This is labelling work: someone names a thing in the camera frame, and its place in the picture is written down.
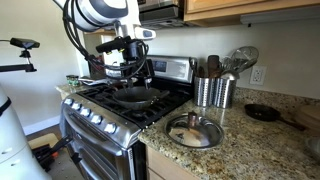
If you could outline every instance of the white wall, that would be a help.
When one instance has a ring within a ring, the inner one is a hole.
[[[263,86],[250,85],[251,69],[240,74],[237,86],[320,99],[320,20],[158,30],[147,42],[149,54],[230,56],[246,45],[260,52],[256,65],[267,66]]]
[[[61,98],[54,87],[65,84],[67,74],[79,74],[76,50],[64,32],[62,11],[52,0],[10,0],[1,1],[0,17],[0,39],[40,42],[40,48],[30,51],[37,72],[0,75],[0,84],[13,101],[22,126],[57,122]],[[0,42],[0,65],[26,63],[19,58],[21,50]]]

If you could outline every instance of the oven door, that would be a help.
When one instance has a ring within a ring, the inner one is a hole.
[[[63,136],[73,137],[68,151],[71,157],[78,154],[81,158],[79,163],[75,163],[84,178],[135,179],[131,148],[123,150],[111,140],[99,135],[96,129],[68,107],[62,111],[60,129]]]

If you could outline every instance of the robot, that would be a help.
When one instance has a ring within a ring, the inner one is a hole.
[[[139,21],[138,1],[136,0],[54,0],[63,10],[63,22],[66,34],[71,43],[84,56],[84,59],[95,67],[121,71],[121,77],[106,77],[111,79],[131,80],[132,77],[142,77],[146,88],[154,76],[151,60],[147,60],[148,46],[143,40],[156,37],[152,30],[141,28]],[[125,63],[121,66],[102,64],[89,54],[81,45],[78,29],[92,32],[100,28],[113,28],[117,37],[110,42],[96,47],[99,53],[111,53],[113,50],[122,52]],[[28,49],[37,48],[40,43],[12,38],[12,45],[24,48],[20,57],[27,58],[27,64],[2,66],[0,72],[25,70],[35,72],[30,63]],[[0,179],[47,180],[51,177],[45,173],[27,143],[18,116],[11,106],[11,100],[0,86]]]

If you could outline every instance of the black pan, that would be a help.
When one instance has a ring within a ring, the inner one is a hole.
[[[266,106],[266,105],[261,105],[261,104],[247,104],[244,106],[246,110],[246,114],[254,119],[258,119],[261,121],[275,121],[275,120],[280,120],[290,126],[293,126],[301,131],[305,130],[305,127],[286,121],[281,117],[281,113],[277,111],[276,109]]]
[[[113,99],[125,108],[139,110],[149,107],[169,93],[169,91],[160,92],[155,88],[146,89],[144,86],[135,86],[114,92]]]

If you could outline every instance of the metal utensil holder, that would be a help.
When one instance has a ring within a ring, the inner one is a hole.
[[[214,78],[194,77],[194,103],[196,106],[212,105]]]
[[[236,84],[237,80],[216,78],[212,104],[218,108],[231,108]]]

